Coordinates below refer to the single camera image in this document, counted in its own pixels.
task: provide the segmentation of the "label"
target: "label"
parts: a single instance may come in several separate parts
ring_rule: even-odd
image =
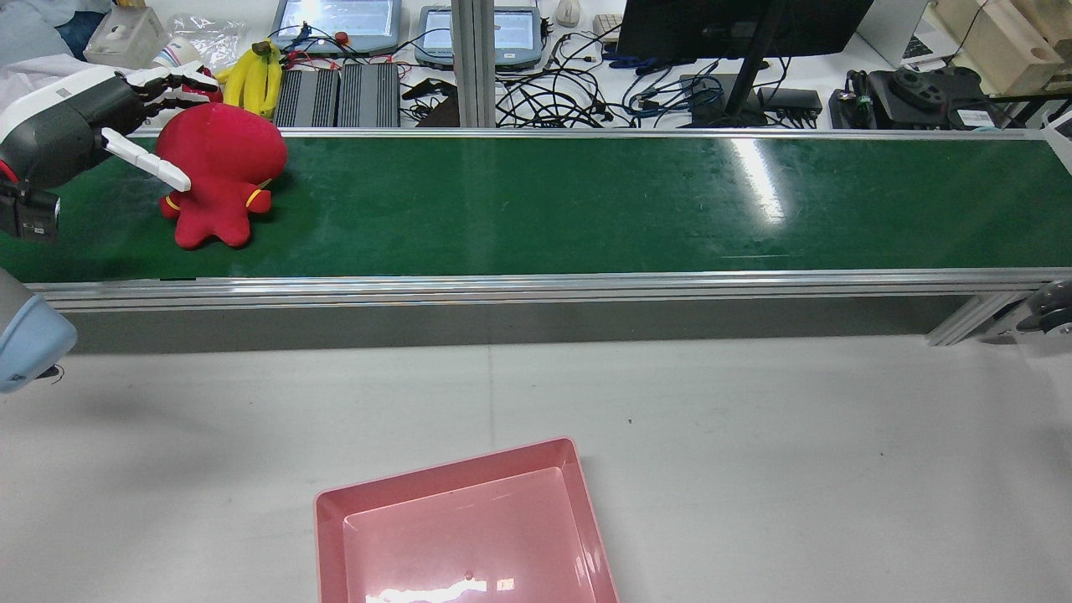
[[[994,120],[991,119],[991,114],[985,111],[968,111],[968,109],[957,109],[957,115],[961,116],[961,121],[968,128],[994,128]]]

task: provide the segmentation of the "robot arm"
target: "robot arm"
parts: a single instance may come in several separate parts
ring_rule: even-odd
[[[76,339],[66,319],[0,269],[0,394],[54,374]]]
[[[212,91],[199,65],[155,68],[123,75],[93,67],[27,94],[0,112],[0,230],[18,238],[56,237],[59,187],[115,155],[178,190],[190,178],[126,139],[164,108],[207,102],[172,89]],[[0,394],[54,374],[74,347],[74,327],[40,296],[0,269]]]
[[[207,98],[175,92],[213,91],[213,79],[192,63],[126,75],[93,67],[27,94],[0,113],[0,230],[19,238],[56,236],[59,187],[115,155],[177,190],[190,179],[175,165],[125,138],[165,108],[188,108]]]

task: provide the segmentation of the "white floor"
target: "white floor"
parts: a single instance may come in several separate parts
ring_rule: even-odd
[[[0,399],[0,601],[312,602],[312,501],[572,437],[624,603],[1072,600],[1072,341],[74,356]]]

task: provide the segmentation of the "black monitor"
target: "black monitor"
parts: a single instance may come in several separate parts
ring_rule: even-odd
[[[873,0],[628,0],[617,54],[668,62],[745,59],[726,102],[741,115],[764,57],[840,53]]]

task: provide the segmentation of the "tablet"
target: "tablet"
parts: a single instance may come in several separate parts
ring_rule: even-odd
[[[539,9],[504,6],[495,9],[495,68],[523,70],[539,63],[544,45],[539,32]],[[414,43],[417,62],[437,69],[452,69],[450,10],[425,6],[418,30],[425,33]]]
[[[347,45],[358,55],[384,55],[399,47],[401,16],[402,0],[280,0],[274,28],[280,31],[272,35],[272,42],[286,47],[304,21],[329,35],[346,32]],[[324,34],[313,31],[313,35]],[[301,42],[296,48],[310,55],[344,54],[326,41]]]

